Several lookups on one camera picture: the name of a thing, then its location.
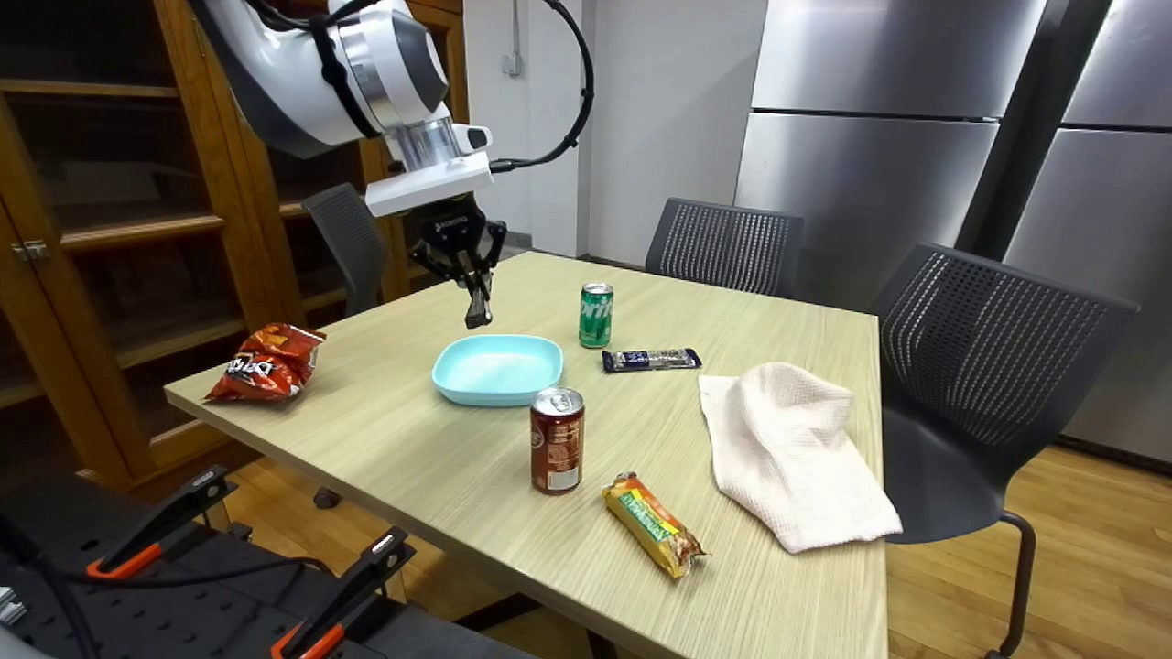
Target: black chair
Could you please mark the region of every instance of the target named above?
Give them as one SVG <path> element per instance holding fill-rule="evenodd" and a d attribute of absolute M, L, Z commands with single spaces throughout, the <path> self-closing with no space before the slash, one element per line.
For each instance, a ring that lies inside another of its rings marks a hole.
<path fill-rule="evenodd" d="M 1017 526 L 1008 639 L 1027 630 L 1037 533 L 1005 509 L 1012 476 L 1063 436 L 1135 309 L 955 251 L 914 251 L 878 304 L 892 541 Z"/>
<path fill-rule="evenodd" d="M 790 296 L 800 243 L 795 218 L 665 198 L 643 271 Z"/>
<path fill-rule="evenodd" d="M 341 185 L 305 198 L 305 214 L 315 221 L 331 257 L 344 282 L 344 313 L 360 315 L 382 302 L 386 251 L 372 231 L 372 218 L 354 187 Z M 315 506 L 333 509 L 337 490 L 319 486 Z"/>

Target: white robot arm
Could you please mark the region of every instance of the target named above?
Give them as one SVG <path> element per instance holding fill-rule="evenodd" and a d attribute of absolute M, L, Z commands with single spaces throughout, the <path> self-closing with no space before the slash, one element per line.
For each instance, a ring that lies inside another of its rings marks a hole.
<path fill-rule="evenodd" d="M 372 218 L 490 185 L 490 131 L 455 124 L 431 36 L 402 0 L 331 0 L 285 19 L 264 0 L 195 0 L 254 131 L 293 159 L 382 136 L 408 170 L 368 187 Z"/>
<path fill-rule="evenodd" d="M 490 323 L 490 268 L 504 223 L 487 223 L 471 190 L 490 171 L 547 164 L 574 147 L 593 102 L 593 65 L 574 19 L 547 0 L 584 53 L 584 108 L 567 136 L 542 159 L 487 159 L 490 131 L 455 124 L 437 46 L 402 0 L 331 0 L 327 14 L 288 19 L 267 0 L 192 0 L 217 48 L 254 131 L 293 159 L 382 136 L 402 171 L 368 187 L 370 218 L 430 204 L 413 257 L 457 285 L 471 304 L 464 323 Z"/>

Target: refrigerator door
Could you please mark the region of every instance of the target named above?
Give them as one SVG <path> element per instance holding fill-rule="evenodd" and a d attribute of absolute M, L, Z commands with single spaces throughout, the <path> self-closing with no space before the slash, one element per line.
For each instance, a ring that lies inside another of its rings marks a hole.
<path fill-rule="evenodd" d="M 995 124 L 755 114 L 736 204 L 806 221 L 800 291 L 869 309 L 919 243 L 954 246 Z"/>
<path fill-rule="evenodd" d="M 1065 436 L 1172 467 L 1172 136 L 1063 129 L 1008 264 L 1143 304 Z"/>
<path fill-rule="evenodd" d="M 770 0 L 755 111 L 1005 118 L 1048 0 Z"/>
<path fill-rule="evenodd" d="M 1115 0 L 1063 124 L 1172 129 L 1172 3 Z"/>

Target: wall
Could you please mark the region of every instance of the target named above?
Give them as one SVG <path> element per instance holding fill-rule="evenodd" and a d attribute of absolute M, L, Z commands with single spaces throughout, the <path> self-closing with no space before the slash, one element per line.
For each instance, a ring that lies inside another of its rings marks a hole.
<path fill-rule="evenodd" d="M 731 203 L 766 0 L 567 0 L 596 69 L 584 154 L 503 177 L 490 218 L 551 252 L 641 264 L 670 196 Z M 469 0 L 471 121 L 496 154 L 537 154 L 578 111 L 578 55 L 542 0 L 519 0 L 529 77 L 503 75 L 512 0 Z"/>
<path fill-rule="evenodd" d="M 518 0 L 524 75 L 504 77 L 512 0 L 464 0 L 469 114 L 496 131 L 496 159 L 537 159 L 578 114 L 584 65 L 567 26 L 542 0 Z M 584 26 L 584 0 L 563 0 Z M 529 234 L 535 251 L 584 252 L 578 152 L 553 164 L 497 177 L 475 196 L 490 221 Z"/>

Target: white cloth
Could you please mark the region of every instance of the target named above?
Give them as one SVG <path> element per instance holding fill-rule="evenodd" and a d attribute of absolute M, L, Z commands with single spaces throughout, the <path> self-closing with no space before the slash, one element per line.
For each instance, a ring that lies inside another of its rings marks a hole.
<path fill-rule="evenodd" d="M 787 554 L 875 541 L 900 517 L 847 436 L 850 392 L 787 364 L 701 376 L 719 490 Z"/>

